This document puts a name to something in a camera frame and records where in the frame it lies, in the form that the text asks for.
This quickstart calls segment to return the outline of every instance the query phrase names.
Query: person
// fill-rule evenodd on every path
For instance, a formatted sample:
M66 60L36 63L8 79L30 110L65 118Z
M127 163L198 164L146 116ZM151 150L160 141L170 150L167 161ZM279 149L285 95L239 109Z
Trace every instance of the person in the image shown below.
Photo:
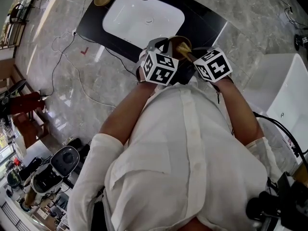
M9 115L15 115L22 112L28 113L37 108L44 110L45 101L42 100L41 94L35 91L24 96L10 98L8 112Z
M103 187L102 225L94 230L105 223L109 231L255 230L247 202L265 190L268 176L277 180L281 172L231 79L213 84L234 136L217 106L193 85L151 96L156 85L143 82L131 91L92 140L69 198L70 230L91 230Z
M10 98L8 104L0 106L0 124L9 128L8 115L15 115L19 113L28 113L32 110L40 108L45 112L45 101L38 92L32 92L24 96Z

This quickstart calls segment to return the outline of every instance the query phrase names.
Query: marble floor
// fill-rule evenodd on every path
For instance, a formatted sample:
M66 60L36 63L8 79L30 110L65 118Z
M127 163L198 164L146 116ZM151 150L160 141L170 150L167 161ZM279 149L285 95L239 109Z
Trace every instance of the marble floor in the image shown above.
M83 13L92 0L43 0L35 3L22 42L16 53L16 65L34 90L52 92L51 75L63 51L73 40ZM232 68L232 78L243 90L264 54L295 52L294 27L284 15L280 0L196 0L215 11L228 23L216 42L226 53ZM293 8L292 18L307 23L308 15L296 0L284 0ZM84 55L81 52L88 48ZM306 52L299 52L306 64ZM134 76L104 47L75 36L54 71L54 94L46 100L52 135L63 143L79 137L87 143L98 132L113 107L136 85ZM119 56L128 69L134 63ZM81 86L78 80L80 72ZM217 100L215 92L204 82L199 88ZM279 167L293 171L295 160L289 152L273 149Z

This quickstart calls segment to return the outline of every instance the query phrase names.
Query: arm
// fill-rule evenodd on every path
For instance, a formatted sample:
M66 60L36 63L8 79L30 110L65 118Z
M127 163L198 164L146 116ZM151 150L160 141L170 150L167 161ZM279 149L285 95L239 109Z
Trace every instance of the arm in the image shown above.
M227 78L219 80L215 85L225 101L234 136L245 146L264 137L255 115L236 86Z
M141 68L140 76L141 79L144 79ZM124 145L156 86L156 84L150 82L137 85L106 119L100 133L108 134Z
M109 166L123 151L156 84L143 82L118 105L95 135L78 180L68 201L68 222L73 231L89 231L94 202L104 186Z

